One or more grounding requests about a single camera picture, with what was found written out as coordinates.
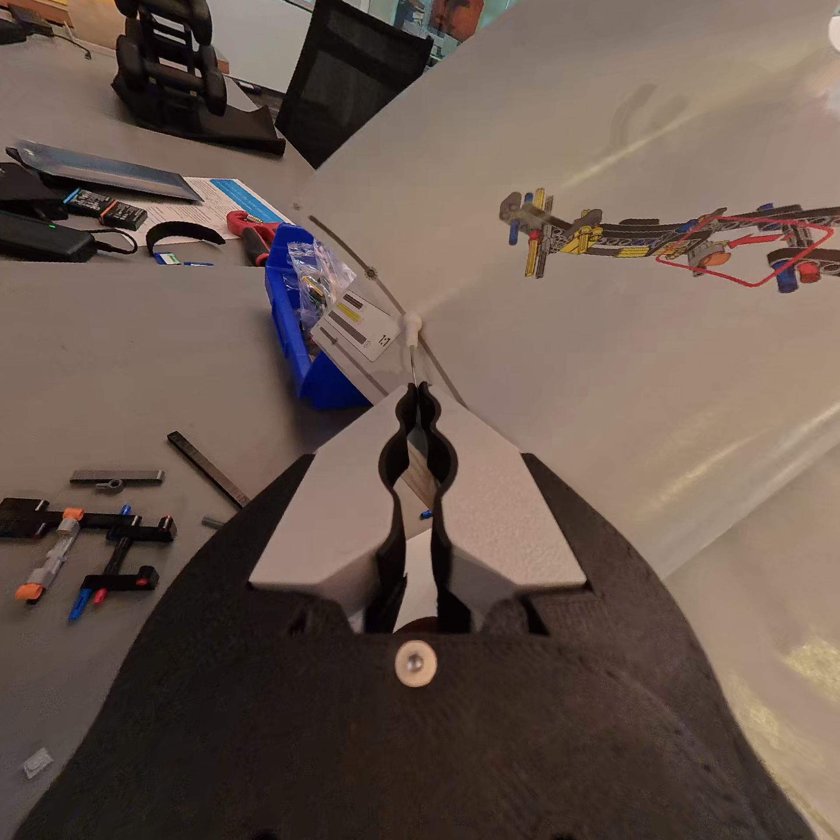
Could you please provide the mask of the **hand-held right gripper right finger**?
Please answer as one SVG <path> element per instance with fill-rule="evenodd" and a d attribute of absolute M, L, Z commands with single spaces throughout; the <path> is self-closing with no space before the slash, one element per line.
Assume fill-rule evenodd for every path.
<path fill-rule="evenodd" d="M 585 573 L 519 448 L 428 383 L 420 423 L 435 482 L 439 629 L 468 633 L 499 602 L 583 590 Z"/>

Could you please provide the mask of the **black office chair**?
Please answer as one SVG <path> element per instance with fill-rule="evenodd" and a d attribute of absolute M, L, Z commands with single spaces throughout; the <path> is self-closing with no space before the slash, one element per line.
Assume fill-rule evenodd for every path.
<path fill-rule="evenodd" d="M 319 168 L 423 75 L 433 45 L 348 3 L 316 2 L 276 129 Z"/>

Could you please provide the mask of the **blue plastic parts bin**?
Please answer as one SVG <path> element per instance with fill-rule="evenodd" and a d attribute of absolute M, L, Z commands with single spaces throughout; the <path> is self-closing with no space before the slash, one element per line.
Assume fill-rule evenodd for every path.
<path fill-rule="evenodd" d="M 279 224 L 266 260 L 266 293 L 280 351 L 297 398 L 309 401 L 318 410 L 367 407 L 369 400 L 326 353 L 321 351 L 310 359 L 298 318 L 298 276 L 288 255 L 288 245 L 312 242 L 313 236 L 305 228 Z"/>

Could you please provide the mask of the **silver antistatic bag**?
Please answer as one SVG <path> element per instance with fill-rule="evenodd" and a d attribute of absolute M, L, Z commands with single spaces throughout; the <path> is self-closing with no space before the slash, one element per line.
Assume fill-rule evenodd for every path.
<path fill-rule="evenodd" d="M 186 179 L 173 171 L 58 149 L 28 140 L 20 140 L 6 147 L 5 151 L 17 163 L 55 179 L 115 186 L 130 192 L 170 197 L 189 203 L 203 202 Z"/>

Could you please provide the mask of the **black power brick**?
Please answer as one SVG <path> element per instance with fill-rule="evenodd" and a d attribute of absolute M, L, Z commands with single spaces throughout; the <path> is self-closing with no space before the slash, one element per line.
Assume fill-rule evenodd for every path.
<path fill-rule="evenodd" d="M 1 255 L 26 261 L 88 262 L 98 243 L 88 232 L 1 211 Z"/>

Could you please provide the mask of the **black moulded holder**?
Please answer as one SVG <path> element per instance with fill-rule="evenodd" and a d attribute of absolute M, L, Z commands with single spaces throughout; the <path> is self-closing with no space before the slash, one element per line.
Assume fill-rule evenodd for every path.
<path fill-rule="evenodd" d="M 117 37 L 112 88 L 148 130 L 281 157 L 286 142 L 267 107 L 228 104 L 205 1 L 116 1 L 125 19 Z"/>

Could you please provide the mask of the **bunch of clear parts bags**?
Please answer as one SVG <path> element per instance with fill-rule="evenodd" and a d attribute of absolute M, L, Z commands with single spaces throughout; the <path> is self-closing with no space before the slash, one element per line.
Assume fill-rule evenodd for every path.
<path fill-rule="evenodd" d="M 287 253 L 297 275 L 301 327 L 309 332 L 355 281 L 356 274 L 317 239 L 311 243 L 290 242 Z"/>

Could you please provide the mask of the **black yellow lego assembly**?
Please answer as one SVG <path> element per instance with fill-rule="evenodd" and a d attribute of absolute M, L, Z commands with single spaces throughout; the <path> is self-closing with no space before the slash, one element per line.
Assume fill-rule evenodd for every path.
<path fill-rule="evenodd" d="M 130 506 L 116 513 L 101 513 L 67 507 L 51 510 L 44 499 L 6 497 L 1 503 L 1 537 L 14 540 L 37 540 L 48 533 L 56 542 L 46 553 L 45 561 L 33 569 L 14 594 L 18 602 L 35 605 L 54 583 L 83 531 L 102 531 L 113 551 L 104 571 L 87 575 L 80 585 L 68 621 L 81 618 L 89 605 L 98 605 L 112 592 L 152 592 L 160 576 L 155 567 L 143 565 L 131 574 L 121 572 L 129 551 L 138 543 L 170 544 L 176 537 L 173 517 L 162 517 L 153 526 L 144 525 L 142 517 Z"/>

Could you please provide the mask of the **lego instruction booklet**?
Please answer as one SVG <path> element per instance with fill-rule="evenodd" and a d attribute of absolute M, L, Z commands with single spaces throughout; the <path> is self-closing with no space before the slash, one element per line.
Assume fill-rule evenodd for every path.
<path fill-rule="evenodd" d="M 838 838 L 838 2 L 520 2 L 297 199 L 665 579 Z"/>

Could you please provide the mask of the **white base plate with dome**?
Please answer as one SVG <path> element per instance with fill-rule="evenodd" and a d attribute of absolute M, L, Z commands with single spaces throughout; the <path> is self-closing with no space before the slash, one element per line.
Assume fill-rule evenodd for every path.
<path fill-rule="evenodd" d="M 432 529 L 418 533 L 406 542 L 406 590 L 395 623 L 395 632 L 427 618 L 436 618 L 438 591 L 431 557 Z"/>

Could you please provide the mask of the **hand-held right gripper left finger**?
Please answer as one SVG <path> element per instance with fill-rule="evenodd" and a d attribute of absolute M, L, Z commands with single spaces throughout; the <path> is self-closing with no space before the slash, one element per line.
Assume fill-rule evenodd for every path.
<path fill-rule="evenodd" d="M 409 384 L 374 405 L 312 457 L 248 582 L 363 613 L 366 633 L 391 633 L 406 591 L 406 536 L 394 487 L 417 419 Z"/>

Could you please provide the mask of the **long black lego beam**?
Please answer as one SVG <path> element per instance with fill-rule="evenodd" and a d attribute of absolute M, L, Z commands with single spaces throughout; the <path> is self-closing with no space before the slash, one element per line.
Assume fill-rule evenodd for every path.
<path fill-rule="evenodd" d="M 183 434 L 177 431 L 170 432 L 166 436 L 166 440 L 201 476 L 208 480 L 238 509 L 244 509 L 250 504 L 251 499 Z"/>

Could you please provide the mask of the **black device with antenna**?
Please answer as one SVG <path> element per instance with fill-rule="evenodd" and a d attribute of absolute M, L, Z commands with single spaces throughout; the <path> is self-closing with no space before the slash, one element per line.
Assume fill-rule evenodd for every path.
<path fill-rule="evenodd" d="M 1 210 L 41 221 L 68 219 L 62 199 L 36 174 L 17 163 L 1 163 Z"/>

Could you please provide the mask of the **grey lego beam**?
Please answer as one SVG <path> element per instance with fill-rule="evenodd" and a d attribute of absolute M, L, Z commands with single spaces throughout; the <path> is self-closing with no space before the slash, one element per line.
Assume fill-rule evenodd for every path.
<path fill-rule="evenodd" d="M 129 487 L 155 487 L 164 480 L 162 469 L 77 469 L 69 477 L 71 485 L 90 487 L 105 494 L 118 494 Z"/>

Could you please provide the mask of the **paper sheet with blue header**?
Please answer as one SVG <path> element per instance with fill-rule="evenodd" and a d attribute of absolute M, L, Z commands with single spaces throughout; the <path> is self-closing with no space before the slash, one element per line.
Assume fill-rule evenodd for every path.
<path fill-rule="evenodd" d="M 199 224 L 215 230 L 225 240 L 233 239 L 235 236 L 227 226 L 227 215 L 233 211 L 245 211 L 264 223 L 291 223 L 287 216 L 237 179 L 188 176 L 185 180 L 199 195 L 199 202 L 153 195 L 132 196 L 123 200 L 147 213 L 141 227 L 130 231 L 140 244 L 144 245 L 145 237 L 153 226 L 166 222 Z"/>

